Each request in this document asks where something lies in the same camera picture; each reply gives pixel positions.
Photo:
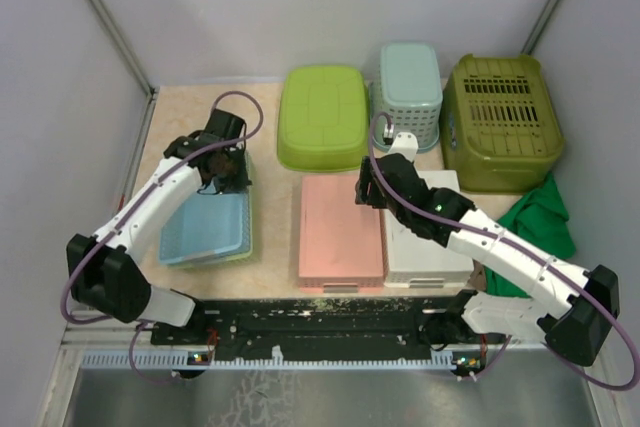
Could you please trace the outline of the light blue perforated basket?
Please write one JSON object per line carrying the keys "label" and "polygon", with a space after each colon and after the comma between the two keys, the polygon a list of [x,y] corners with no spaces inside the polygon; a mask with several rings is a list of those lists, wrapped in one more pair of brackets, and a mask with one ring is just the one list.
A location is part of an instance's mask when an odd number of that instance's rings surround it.
{"label": "light blue perforated basket", "polygon": [[369,85],[370,115],[392,118],[394,131],[410,132],[420,153],[439,140],[443,101],[435,49],[424,42],[393,42],[380,51],[378,71]]}

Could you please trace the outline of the white perforated basket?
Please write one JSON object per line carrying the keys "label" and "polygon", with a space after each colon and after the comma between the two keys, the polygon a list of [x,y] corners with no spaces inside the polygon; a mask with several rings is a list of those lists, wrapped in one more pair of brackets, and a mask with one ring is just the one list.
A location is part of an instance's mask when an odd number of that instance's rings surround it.
{"label": "white perforated basket", "polygon": [[471,258],[417,237],[388,210],[380,217],[386,287],[442,289],[465,286],[474,271]]}

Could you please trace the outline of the pink perforated basket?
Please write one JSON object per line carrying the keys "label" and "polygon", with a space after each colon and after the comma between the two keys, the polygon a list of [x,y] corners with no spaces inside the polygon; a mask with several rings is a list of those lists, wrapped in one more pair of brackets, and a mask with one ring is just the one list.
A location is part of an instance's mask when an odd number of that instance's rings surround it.
{"label": "pink perforated basket", "polygon": [[375,292],[385,267],[378,211],[356,203],[356,173],[301,183],[298,286],[311,293]]}

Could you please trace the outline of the lime green plastic tub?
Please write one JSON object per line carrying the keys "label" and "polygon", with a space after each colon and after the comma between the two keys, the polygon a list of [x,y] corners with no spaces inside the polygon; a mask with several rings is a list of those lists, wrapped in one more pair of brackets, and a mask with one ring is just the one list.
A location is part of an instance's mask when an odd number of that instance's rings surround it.
{"label": "lime green plastic tub", "polygon": [[360,71],[336,64],[297,67],[280,99],[277,157],[294,171],[356,169],[366,153],[369,112]]}

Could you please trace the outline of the olive green large container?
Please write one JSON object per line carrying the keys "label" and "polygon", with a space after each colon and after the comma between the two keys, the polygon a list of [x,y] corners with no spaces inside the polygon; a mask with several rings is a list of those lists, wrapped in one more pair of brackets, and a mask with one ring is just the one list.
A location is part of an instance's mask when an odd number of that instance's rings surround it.
{"label": "olive green large container", "polygon": [[443,92],[440,145],[460,188],[524,194],[542,184],[565,140],[533,57],[477,57],[454,66]]}

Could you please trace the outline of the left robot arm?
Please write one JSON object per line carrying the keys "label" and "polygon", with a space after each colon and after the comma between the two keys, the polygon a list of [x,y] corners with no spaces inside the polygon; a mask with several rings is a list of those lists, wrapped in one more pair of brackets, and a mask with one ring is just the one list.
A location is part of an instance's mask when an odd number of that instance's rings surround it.
{"label": "left robot arm", "polygon": [[100,320],[160,322],[171,325],[186,343],[201,341],[208,320],[196,312],[196,300],[153,286],[139,263],[153,237],[198,190],[213,186],[226,194],[249,186],[245,147],[252,135],[244,119],[213,109],[204,128],[169,144],[156,170],[120,212],[93,234],[74,235],[66,246],[63,317],[83,324],[69,311],[69,300],[75,300],[99,311]]}

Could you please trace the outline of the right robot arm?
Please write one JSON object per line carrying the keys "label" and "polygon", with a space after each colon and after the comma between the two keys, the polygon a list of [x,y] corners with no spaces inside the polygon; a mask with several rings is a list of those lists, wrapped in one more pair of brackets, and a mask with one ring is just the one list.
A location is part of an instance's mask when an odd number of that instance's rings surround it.
{"label": "right robot arm", "polygon": [[485,333],[529,338],[570,364],[590,367],[619,327],[614,271],[588,270],[535,247],[462,194],[429,186],[400,153],[362,159],[356,202],[390,212],[415,237],[479,261],[525,292],[523,298],[459,294],[446,319],[458,342]]}

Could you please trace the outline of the brown striped sock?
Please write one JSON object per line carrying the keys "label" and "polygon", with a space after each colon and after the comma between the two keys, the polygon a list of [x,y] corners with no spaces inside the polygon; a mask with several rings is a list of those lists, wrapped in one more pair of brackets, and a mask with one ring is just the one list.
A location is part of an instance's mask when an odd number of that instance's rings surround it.
{"label": "brown striped sock", "polygon": [[486,291],[487,279],[485,275],[485,268],[483,265],[477,262],[474,263],[474,270],[467,282],[467,286],[477,291]]}

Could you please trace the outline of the green cloth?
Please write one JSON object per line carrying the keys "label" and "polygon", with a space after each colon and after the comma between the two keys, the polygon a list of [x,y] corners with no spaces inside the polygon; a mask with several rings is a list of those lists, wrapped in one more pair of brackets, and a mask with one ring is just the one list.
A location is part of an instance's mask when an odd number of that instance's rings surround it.
{"label": "green cloth", "polygon": [[576,253],[568,229],[569,213],[552,172],[543,183],[522,196],[498,224],[543,251],[567,260]]}

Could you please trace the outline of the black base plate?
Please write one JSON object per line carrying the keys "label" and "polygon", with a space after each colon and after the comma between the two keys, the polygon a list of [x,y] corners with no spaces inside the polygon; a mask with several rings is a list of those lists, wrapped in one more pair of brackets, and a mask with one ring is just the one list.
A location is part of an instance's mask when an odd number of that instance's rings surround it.
{"label": "black base plate", "polygon": [[438,353],[501,344],[455,316],[451,297],[330,297],[208,300],[179,328],[156,323],[155,347],[202,347],[214,366],[225,361],[287,365],[422,364]]}

